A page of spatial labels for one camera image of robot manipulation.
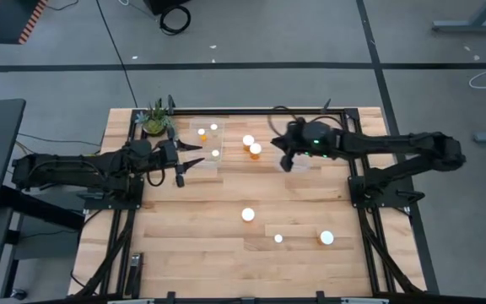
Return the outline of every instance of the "wooden tabletop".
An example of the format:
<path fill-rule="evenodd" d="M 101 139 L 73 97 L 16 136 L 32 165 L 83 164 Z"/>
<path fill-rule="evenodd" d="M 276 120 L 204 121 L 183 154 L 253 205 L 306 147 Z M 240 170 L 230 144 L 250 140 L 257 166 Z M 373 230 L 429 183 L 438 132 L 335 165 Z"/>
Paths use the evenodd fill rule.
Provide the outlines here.
<path fill-rule="evenodd" d="M 359 108 L 359 113 L 364 133 L 386 134 L 380 108 Z M 125 143 L 130 116 L 130 109 L 111 110 L 102 152 Z M 193 128 L 203 118 L 176 117 L 182 141 L 196 143 Z M 144 252 L 145 257 L 141 297 L 164 298 L 168 291 L 195 298 L 312 297 L 317 290 L 324 290 L 326 296 L 370 296 L 358 216 L 349 200 L 348 163 L 306 157 L 299 160 L 296 171 L 285 173 L 278 165 L 282 152 L 269 143 L 274 133 L 266 116 L 211 119 L 220 122 L 224 131 L 220 162 L 191 168 L 184 188 L 176 186 L 173 171 L 166 172 L 161 187 L 146 183 L 131 245 L 131 253 Z M 274 125 L 284 130 L 289 119 L 275 117 Z M 251 160 L 243 150 L 246 134 L 262 145 L 259 160 Z M 206 146 L 208 152 L 212 147 Z M 189 153 L 180 157 L 194 156 Z M 371 166 L 392 163 L 391 155 L 370 157 Z M 152 178 L 158 181 L 159 174 Z M 247 207 L 256 212 L 250 223 L 241 219 Z M 84 227 L 74 266 L 74 275 L 82 282 L 105 257 L 112 215 L 113 211 L 104 210 Z M 424 289 L 408 217 L 393 209 L 382 209 L 381 215 L 391 256 Z M 335 236 L 331 246 L 317 239 L 325 230 Z M 283 236 L 282 243 L 273 240 L 277 234 Z M 377 254 L 375 260 L 384 289 Z M 110 291 L 115 290 L 118 266 L 117 259 Z M 69 293 L 79 289 L 71 282 Z"/>

